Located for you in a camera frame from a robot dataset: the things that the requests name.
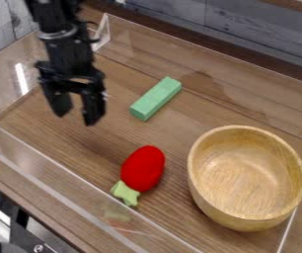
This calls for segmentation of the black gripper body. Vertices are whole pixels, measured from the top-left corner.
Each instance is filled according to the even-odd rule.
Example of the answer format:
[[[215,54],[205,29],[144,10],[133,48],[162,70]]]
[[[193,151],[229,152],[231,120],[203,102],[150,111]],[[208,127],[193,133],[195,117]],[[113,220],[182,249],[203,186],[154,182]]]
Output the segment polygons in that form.
[[[92,45],[85,27],[65,27],[56,31],[40,30],[48,59],[38,60],[40,84],[46,94],[102,94],[104,73],[93,66]]]

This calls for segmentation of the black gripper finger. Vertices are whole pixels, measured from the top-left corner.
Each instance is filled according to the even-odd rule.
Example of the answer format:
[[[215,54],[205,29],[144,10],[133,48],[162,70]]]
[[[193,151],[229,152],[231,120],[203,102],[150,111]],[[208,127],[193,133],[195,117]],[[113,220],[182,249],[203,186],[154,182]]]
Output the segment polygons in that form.
[[[86,126],[93,126],[105,116],[106,112],[105,89],[98,86],[89,86],[81,91],[80,97],[84,123]]]
[[[66,91],[53,83],[41,84],[44,94],[53,113],[61,118],[72,109],[70,96]]]

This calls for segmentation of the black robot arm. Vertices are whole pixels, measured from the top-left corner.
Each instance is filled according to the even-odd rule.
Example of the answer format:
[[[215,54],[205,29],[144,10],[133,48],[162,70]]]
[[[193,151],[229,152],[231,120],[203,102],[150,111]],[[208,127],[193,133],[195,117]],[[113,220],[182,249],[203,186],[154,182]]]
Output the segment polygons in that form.
[[[82,0],[24,0],[38,38],[45,45],[48,59],[34,64],[40,71],[40,85],[53,113],[62,117],[73,108],[69,94],[81,98],[84,124],[93,126],[105,116],[105,74],[93,66],[88,21],[77,13]]]

